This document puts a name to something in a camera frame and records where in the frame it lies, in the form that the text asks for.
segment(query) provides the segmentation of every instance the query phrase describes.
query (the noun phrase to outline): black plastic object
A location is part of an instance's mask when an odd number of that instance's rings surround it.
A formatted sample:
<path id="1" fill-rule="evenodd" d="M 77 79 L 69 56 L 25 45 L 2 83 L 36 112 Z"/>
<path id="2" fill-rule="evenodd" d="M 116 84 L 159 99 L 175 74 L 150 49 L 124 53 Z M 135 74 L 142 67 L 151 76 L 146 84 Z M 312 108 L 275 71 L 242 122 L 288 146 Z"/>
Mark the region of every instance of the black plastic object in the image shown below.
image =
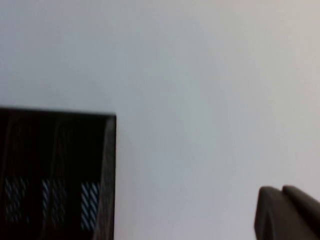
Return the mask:
<path id="1" fill-rule="evenodd" d="M 0 108 L 0 239 L 112 240 L 115 142 L 112 114 Z"/>
<path id="2" fill-rule="evenodd" d="M 294 186 L 261 187 L 254 228 L 257 240 L 320 240 L 320 203 Z"/>

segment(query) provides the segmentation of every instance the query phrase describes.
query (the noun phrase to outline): mesh pattern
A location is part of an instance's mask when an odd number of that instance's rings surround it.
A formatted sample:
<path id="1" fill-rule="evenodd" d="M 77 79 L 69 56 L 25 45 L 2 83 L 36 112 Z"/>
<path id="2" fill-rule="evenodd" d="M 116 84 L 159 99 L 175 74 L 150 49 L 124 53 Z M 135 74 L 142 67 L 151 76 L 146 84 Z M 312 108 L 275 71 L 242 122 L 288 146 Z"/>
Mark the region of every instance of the mesh pattern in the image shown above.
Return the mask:
<path id="1" fill-rule="evenodd" d="M 42 200 L 42 213 L 43 224 L 57 227 L 65 222 L 66 218 L 66 204 L 67 204 L 67 191 L 65 184 L 61 180 L 42 180 L 43 186 L 43 200 Z"/>
<path id="2" fill-rule="evenodd" d="M 98 210 L 98 183 L 81 183 L 81 229 L 93 231 Z"/>
<path id="3" fill-rule="evenodd" d="M 19 223 L 22 220 L 21 204 L 26 196 L 28 185 L 29 181 L 22 177 L 5 179 L 5 221 L 7 223 Z"/>

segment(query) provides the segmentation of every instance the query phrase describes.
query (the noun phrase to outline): white background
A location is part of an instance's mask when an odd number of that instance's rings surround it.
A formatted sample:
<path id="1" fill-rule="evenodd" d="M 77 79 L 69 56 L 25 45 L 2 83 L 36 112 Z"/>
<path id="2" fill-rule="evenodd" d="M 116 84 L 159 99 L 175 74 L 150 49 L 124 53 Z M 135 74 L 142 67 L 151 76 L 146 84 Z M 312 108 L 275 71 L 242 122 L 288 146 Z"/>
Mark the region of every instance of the white background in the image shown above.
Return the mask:
<path id="1" fill-rule="evenodd" d="M 320 198 L 319 16 L 318 0 L 0 0 L 0 104 L 117 114 L 115 240 L 253 240 L 260 186 Z"/>

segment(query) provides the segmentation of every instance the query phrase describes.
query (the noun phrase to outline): black metal organizer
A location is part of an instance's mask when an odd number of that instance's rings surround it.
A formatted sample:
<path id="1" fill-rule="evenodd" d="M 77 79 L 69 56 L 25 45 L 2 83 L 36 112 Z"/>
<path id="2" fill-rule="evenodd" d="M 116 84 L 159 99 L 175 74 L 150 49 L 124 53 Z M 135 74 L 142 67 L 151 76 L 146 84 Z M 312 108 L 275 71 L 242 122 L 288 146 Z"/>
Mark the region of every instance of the black metal organizer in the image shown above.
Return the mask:
<path id="1" fill-rule="evenodd" d="M 115 154 L 115 115 L 0 108 L 0 239 L 113 239 Z"/>

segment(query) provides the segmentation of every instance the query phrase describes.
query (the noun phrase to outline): black mesh container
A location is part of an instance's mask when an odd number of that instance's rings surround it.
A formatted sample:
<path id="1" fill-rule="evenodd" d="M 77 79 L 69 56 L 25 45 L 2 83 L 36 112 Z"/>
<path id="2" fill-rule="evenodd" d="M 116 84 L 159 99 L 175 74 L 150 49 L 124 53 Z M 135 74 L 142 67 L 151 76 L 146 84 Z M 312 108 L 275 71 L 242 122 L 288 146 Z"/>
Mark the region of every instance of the black mesh container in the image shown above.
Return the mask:
<path id="1" fill-rule="evenodd" d="M 0 239 L 112 240 L 116 116 L 0 108 Z"/>

